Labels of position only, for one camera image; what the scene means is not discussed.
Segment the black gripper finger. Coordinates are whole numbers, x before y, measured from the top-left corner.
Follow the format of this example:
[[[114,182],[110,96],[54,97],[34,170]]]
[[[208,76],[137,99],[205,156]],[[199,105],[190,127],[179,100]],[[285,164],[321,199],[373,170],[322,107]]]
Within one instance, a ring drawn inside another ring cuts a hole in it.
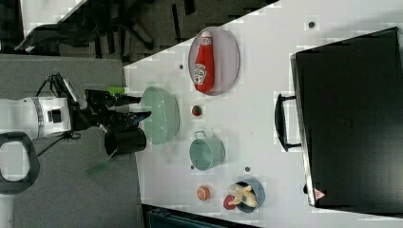
[[[144,121],[151,115],[150,111],[144,112],[126,112],[116,113],[114,123],[123,127],[137,126],[141,121]]]
[[[141,102],[141,97],[132,97],[132,96],[119,96],[116,97],[113,101],[114,106],[122,106],[122,105],[132,105],[139,104]]]

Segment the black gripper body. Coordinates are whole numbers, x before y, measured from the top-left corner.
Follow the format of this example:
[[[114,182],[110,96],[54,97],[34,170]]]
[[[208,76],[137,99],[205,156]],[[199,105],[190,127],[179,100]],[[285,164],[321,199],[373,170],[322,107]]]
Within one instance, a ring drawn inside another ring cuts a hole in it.
[[[110,108],[123,104],[122,96],[113,96],[108,91],[94,89],[85,90],[84,102],[85,107],[78,103],[70,107],[71,126],[74,131],[108,123],[114,114]]]

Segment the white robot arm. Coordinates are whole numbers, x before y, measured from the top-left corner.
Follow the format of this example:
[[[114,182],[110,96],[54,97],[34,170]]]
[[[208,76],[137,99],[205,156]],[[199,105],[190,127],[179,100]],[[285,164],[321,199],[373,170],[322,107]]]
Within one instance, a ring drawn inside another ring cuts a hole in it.
[[[119,112],[114,107],[134,105],[141,97],[87,89],[84,105],[67,97],[28,97],[20,100],[2,99],[1,132],[24,132],[32,140],[84,131],[100,127],[105,133],[121,133],[135,129],[151,116],[150,111]]]

